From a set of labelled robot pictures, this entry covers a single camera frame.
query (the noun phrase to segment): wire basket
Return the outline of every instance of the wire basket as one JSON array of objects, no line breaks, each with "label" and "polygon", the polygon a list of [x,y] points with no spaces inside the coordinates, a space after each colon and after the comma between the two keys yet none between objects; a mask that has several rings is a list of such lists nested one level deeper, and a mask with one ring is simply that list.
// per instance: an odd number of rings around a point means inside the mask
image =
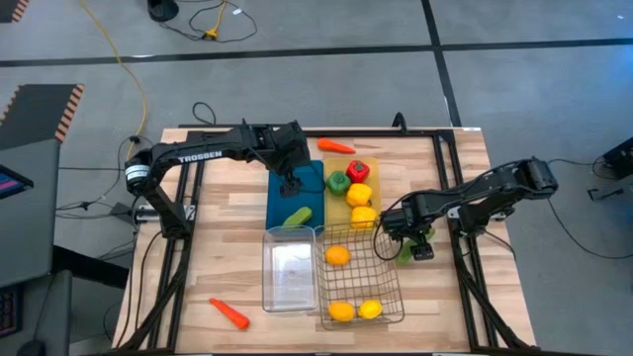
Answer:
[{"label": "wire basket", "polygon": [[[399,322],[405,318],[403,296],[398,282],[394,261],[383,261],[374,252],[373,228],[352,228],[349,223],[332,224],[316,228],[316,270],[318,274],[318,298],[320,320],[323,328],[341,328]],[[325,251],[332,245],[342,245],[351,252],[345,265],[331,265],[325,261]],[[393,256],[396,249],[388,235],[379,231],[376,249],[381,256]],[[359,316],[363,302],[378,300],[383,312],[373,318]],[[331,302],[341,301],[355,308],[354,318],[340,322],[331,318],[328,307]]]}]

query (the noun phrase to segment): monitor screen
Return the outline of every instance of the monitor screen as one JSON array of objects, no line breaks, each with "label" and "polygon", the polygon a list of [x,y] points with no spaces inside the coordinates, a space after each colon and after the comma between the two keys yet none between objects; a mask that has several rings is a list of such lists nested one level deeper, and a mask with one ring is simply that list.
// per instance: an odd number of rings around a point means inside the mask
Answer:
[{"label": "monitor screen", "polygon": [[0,165],[0,199],[24,192],[29,188],[33,188],[31,180]]}]

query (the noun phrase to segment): wooden tabletop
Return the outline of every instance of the wooden tabletop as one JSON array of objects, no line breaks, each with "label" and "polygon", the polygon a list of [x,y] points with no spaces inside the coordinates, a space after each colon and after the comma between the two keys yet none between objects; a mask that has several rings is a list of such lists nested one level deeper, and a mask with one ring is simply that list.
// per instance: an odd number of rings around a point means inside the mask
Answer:
[{"label": "wooden tabletop", "polygon": [[[164,131],[162,140],[183,141],[186,135],[187,130],[169,129]],[[489,168],[481,131],[455,129],[455,136],[465,180],[473,179]],[[439,189],[433,145],[429,138],[367,137],[338,138],[337,141],[356,148],[356,157],[371,156],[380,160],[383,209],[410,191]],[[319,151],[315,139],[309,138],[309,146],[313,159],[339,156]],[[447,147],[443,152],[447,174],[452,177]],[[162,183],[171,199],[175,196],[179,173],[179,167],[171,169]],[[193,177],[192,167],[189,194]],[[261,306],[261,256],[267,180],[268,172],[258,162],[246,164],[219,159],[206,163],[176,352],[468,350],[446,219],[439,219],[433,224],[436,233],[431,244],[435,258],[410,262],[398,269],[406,312],[402,322],[327,331],[320,326],[317,310],[275,314],[264,311]],[[504,223],[491,222],[488,230],[508,241]],[[141,259],[151,237],[158,231],[156,222],[146,223],[140,228],[135,269],[132,272],[132,315],[124,340],[132,335],[136,321]],[[534,344],[512,255],[502,245],[484,235],[479,237],[478,243],[492,304],[521,339]],[[164,249],[165,239],[159,237],[151,246],[145,262],[140,320],[153,306]],[[121,337],[128,314],[127,295],[128,291],[119,315],[115,345]],[[237,331],[209,304],[209,298],[223,300],[245,314],[251,321],[249,329]],[[473,306],[480,343],[485,344],[481,312],[474,300]],[[171,304],[167,307],[163,321],[168,321],[166,316],[170,314],[169,311]],[[161,327],[159,345],[166,344],[167,323],[163,322]]]}]

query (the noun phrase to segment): yellow lemon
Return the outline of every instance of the yellow lemon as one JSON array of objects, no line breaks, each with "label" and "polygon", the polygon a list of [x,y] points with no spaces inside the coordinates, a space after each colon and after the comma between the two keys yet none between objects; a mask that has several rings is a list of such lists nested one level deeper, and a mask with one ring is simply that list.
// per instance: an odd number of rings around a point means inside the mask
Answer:
[{"label": "yellow lemon", "polygon": [[383,312],[383,305],[380,303],[380,301],[371,300],[366,301],[365,303],[363,303],[362,306],[360,306],[360,311],[358,311],[358,314],[362,318],[374,318],[380,315],[381,312]]}]

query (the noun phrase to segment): red bell pepper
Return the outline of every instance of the red bell pepper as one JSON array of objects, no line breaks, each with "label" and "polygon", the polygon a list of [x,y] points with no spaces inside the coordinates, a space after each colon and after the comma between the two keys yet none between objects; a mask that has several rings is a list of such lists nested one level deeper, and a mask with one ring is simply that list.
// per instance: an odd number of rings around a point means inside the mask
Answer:
[{"label": "red bell pepper", "polygon": [[347,167],[345,174],[352,183],[363,183],[369,176],[369,166],[361,161],[352,161]]}]

